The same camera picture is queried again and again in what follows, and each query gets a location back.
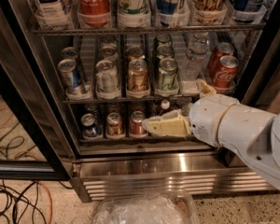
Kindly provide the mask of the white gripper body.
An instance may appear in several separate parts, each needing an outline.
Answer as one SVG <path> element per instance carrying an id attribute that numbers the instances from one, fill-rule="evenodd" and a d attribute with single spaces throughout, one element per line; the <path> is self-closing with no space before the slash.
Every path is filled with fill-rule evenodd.
<path id="1" fill-rule="evenodd" d="M 194 136 L 212 147 L 219 147 L 217 131 L 226 112 L 239 101 L 223 94 L 211 94 L 195 102 L 189 111 Z"/>

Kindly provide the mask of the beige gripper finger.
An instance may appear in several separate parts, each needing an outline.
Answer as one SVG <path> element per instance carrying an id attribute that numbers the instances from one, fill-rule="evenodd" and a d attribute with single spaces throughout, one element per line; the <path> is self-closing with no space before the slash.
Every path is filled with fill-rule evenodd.
<path id="1" fill-rule="evenodd" d="M 180 109 L 142 121 L 143 128 L 158 136 L 187 137 L 191 134 L 189 119 Z"/>
<path id="2" fill-rule="evenodd" d="M 197 84 L 200 89 L 200 97 L 203 98 L 208 95 L 216 94 L 217 91 L 203 79 L 198 79 Z"/>

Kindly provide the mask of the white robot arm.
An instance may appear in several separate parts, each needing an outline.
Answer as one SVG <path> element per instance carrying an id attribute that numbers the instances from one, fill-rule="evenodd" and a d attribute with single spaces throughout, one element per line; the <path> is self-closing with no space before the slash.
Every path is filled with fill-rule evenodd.
<path id="1" fill-rule="evenodd" d="M 158 136 L 193 134 L 212 147 L 224 147 L 280 190 L 280 113 L 243 105 L 203 82 L 187 116 L 177 109 L 144 119 L 142 125 Z"/>

